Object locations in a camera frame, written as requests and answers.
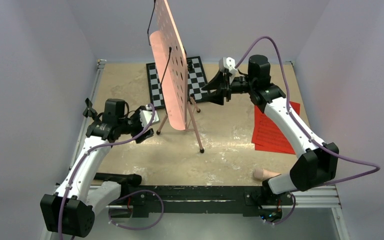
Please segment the pink microphone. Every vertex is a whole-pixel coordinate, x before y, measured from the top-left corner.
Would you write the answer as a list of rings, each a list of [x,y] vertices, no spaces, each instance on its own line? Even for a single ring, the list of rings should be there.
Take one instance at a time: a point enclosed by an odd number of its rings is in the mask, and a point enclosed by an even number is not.
[[[258,167],[253,170],[253,174],[252,174],[253,178],[259,181],[265,181],[279,175],[280,173],[278,172],[274,172],[274,171],[267,170],[265,168],[258,168]]]

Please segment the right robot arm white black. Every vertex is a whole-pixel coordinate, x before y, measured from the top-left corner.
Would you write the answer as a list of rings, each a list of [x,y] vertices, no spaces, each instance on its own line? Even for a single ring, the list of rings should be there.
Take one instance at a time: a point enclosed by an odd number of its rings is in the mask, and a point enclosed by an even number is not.
[[[233,94],[249,94],[251,102],[279,128],[292,146],[297,162],[288,173],[262,181],[260,196],[268,204],[281,194],[306,191],[327,183],[336,176],[339,153],[337,145],[326,143],[313,133],[298,116],[281,88],[271,82],[271,65],[264,55],[248,59],[247,73],[236,76],[235,60],[223,57],[217,74],[202,87],[210,94],[205,101],[224,105]]]

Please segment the black microphone stand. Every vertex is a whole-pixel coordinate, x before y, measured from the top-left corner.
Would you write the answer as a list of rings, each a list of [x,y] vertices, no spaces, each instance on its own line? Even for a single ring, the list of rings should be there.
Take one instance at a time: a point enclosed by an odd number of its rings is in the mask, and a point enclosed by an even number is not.
[[[86,104],[86,108],[85,110],[83,111],[82,115],[85,117],[85,118],[91,118],[93,121],[98,121],[100,122],[100,115],[98,114],[98,112],[93,108],[93,103],[92,101],[89,99],[89,98],[86,98],[85,99],[85,104]]]

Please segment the pink music stand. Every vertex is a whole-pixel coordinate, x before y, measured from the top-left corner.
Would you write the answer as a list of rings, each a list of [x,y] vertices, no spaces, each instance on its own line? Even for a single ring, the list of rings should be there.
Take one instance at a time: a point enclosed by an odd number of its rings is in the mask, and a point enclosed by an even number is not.
[[[189,94],[187,56],[167,0],[154,1],[157,30],[148,37],[156,72],[160,80],[165,116],[156,131],[160,135],[166,122],[177,131],[194,132],[199,152],[204,153],[194,113],[200,113]]]

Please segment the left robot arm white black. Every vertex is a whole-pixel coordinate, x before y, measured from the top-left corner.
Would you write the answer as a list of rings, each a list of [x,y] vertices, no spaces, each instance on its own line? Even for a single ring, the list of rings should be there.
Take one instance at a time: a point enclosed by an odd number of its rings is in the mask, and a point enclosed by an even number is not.
[[[152,124],[157,116],[153,104],[141,105],[132,115],[125,112],[128,103],[109,98],[98,113],[91,100],[85,100],[85,118],[91,118],[82,149],[64,181],[54,193],[44,194],[40,208],[48,231],[72,238],[86,237],[96,216],[111,202],[118,205],[129,199],[128,187],[139,186],[138,174],[102,176],[98,169],[115,146],[130,142],[140,144],[154,135]]]

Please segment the black white chessboard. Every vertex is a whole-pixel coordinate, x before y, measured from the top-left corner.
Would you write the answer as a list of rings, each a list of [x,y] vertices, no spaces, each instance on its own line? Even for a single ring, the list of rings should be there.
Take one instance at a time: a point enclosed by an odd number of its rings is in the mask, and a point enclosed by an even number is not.
[[[187,57],[188,63],[188,90],[189,94],[194,95],[197,103],[204,102],[203,97],[209,94],[209,91],[202,90],[202,87],[208,83],[203,63],[200,56]],[[145,65],[147,72],[147,82],[149,88],[150,102],[155,109],[164,109],[165,101],[160,84],[159,74],[157,73],[154,62]]]

